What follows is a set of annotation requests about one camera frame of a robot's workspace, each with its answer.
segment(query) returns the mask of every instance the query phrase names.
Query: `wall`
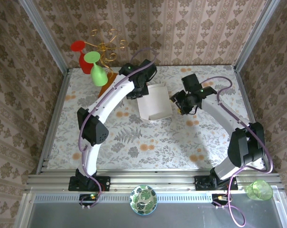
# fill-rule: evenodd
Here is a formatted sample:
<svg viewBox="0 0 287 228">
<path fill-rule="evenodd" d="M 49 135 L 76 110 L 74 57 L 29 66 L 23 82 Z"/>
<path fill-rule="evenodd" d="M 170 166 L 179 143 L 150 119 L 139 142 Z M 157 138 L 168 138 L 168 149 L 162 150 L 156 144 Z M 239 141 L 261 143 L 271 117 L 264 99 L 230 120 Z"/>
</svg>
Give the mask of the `wall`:
<svg viewBox="0 0 287 228">
<path fill-rule="evenodd" d="M 15 1 L 0 1 L 0 228 L 13 225 L 61 82 L 24 9 Z"/>
<path fill-rule="evenodd" d="M 287 193 L 287 0 L 280 2 L 241 76 Z"/>
<path fill-rule="evenodd" d="M 112 65 L 152 47 L 159 65 L 235 63 L 266 0 L 34 0 L 69 67 L 79 67 L 70 51 L 76 40 L 96 43 L 90 31 L 117 29 L 128 41 Z M 135 60 L 139 64 L 143 54 Z"/>
</svg>

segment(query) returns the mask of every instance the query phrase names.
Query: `orange block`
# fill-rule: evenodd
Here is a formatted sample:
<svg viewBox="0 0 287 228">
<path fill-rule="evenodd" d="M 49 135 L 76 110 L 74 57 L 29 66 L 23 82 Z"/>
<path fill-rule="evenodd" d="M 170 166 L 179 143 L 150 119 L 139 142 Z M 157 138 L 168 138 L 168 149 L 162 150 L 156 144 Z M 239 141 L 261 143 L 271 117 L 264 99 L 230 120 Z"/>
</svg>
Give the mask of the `orange block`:
<svg viewBox="0 0 287 228">
<path fill-rule="evenodd" d="M 108 79 L 107 83 L 101 88 L 98 98 L 100 98 L 101 95 L 110 87 L 110 85 L 114 82 L 117 75 L 118 75 L 117 73 L 113 74 L 111 72 L 107 73 L 107 79 Z"/>
</svg>

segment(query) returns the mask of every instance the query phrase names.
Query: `green cup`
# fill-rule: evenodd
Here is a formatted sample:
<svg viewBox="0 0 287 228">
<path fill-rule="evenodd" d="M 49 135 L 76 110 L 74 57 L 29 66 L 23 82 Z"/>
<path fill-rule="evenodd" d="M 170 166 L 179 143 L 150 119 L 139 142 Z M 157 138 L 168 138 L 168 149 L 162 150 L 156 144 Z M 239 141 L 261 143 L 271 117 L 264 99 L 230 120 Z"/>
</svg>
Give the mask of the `green cup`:
<svg viewBox="0 0 287 228">
<path fill-rule="evenodd" d="M 271 186 L 264 180 L 256 180 L 245 188 L 245 192 L 252 200 L 269 200 L 273 195 Z"/>
<path fill-rule="evenodd" d="M 101 66 L 98 66 L 96 62 L 100 60 L 100 54 L 96 51 L 90 51 L 84 56 L 84 60 L 87 63 L 93 63 L 94 66 L 91 69 L 92 81 L 96 86 L 104 86 L 107 84 L 107 73 Z"/>
</svg>

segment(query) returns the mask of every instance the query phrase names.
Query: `white cardboard box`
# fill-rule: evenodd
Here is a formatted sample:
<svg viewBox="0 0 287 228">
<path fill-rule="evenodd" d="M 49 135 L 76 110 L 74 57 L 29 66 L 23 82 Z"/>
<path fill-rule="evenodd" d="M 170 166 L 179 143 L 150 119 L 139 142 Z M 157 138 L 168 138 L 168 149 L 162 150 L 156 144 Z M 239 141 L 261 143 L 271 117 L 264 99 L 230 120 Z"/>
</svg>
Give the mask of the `white cardboard box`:
<svg viewBox="0 0 287 228">
<path fill-rule="evenodd" d="M 144 120 L 161 120 L 173 114 L 165 84 L 148 85 L 149 95 L 137 99 L 140 117 Z"/>
</svg>

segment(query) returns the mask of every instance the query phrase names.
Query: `floral tablecloth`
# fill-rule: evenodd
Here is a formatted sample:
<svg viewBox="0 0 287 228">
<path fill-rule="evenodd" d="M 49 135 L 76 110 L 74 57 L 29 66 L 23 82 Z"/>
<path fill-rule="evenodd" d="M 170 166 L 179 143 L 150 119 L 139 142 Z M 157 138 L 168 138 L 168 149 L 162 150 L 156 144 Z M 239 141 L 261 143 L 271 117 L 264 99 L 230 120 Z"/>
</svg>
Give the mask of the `floral tablecloth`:
<svg viewBox="0 0 287 228">
<path fill-rule="evenodd" d="M 248 118 L 238 83 L 231 66 L 159 66 L 151 84 L 165 83 L 169 95 L 183 89 L 181 78 L 195 73 L 199 81 L 212 76 L 226 76 L 233 87 L 222 93 L 222 100 Z M 215 79 L 203 86 L 215 90 L 228 86 Z M 100 87 L 89 75 L 73 69 L 63 105 L 48 169 L 76 169 L 80 164 L 77 110 L 87 108 L 96 99 Z M 102 144 L 98 169 L 211 168 L 227 157 L 227 132 L 208 113 L 198 109 L 196 115 L 180 115 L 172 104 L 173 116 L 155 122 L 142 120 L 136 100 L 123 99 L 109 115 L 105 125 L 110 134 Z M 262 168 L 261 160 L 254 166 Z"/>
</svg>

